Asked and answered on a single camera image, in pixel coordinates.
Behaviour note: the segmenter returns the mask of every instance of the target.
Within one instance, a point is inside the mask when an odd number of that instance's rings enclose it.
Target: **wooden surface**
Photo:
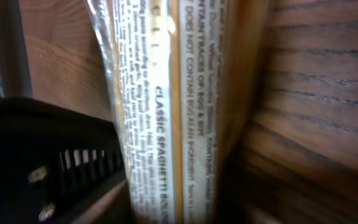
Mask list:
[[[284,223],[358,223],[358,0],[277,0],[271,34],[232,184]]]
[[[110,119],[103,62],[82,0],[19,0],[34,98]]]

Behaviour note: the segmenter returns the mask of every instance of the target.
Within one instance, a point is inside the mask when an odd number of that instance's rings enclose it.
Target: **black plastic object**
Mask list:
[[[0,223],[70,223],[124,178],[112,123],[0,99]]]

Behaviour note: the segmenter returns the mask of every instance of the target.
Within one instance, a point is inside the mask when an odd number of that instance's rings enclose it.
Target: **pasta package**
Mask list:
[[[238,78],[245,74],[229,68],[243,72],[242,64],[228,55],[246,54],[234,41],[241,41],[238,7],[250,6],[227,0],[86,4],[104,59],[136,220],[211,223],[227,129],[244,125],[243,119],[228,118],[247,109],[241,101],[235,102],[238,108],[221,107],[236,95],[249,95],[250,83],[233,82],[247,80]],[[261,29],[255,31],[260,39]],[[258,40],[247,46],[255,45]],[[254,67],[245,71],[253,76]],[[238,92],[226,90],[230,85]]]

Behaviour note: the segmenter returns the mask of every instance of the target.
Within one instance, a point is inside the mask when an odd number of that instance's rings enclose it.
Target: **brown wood panel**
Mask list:
[[[19,0],[34,98],[111,119],[99,46],[81,0]]]
[[[238,200],[284,223],[358,223],[358,0],[278,0],[270,36],[232,157]]]

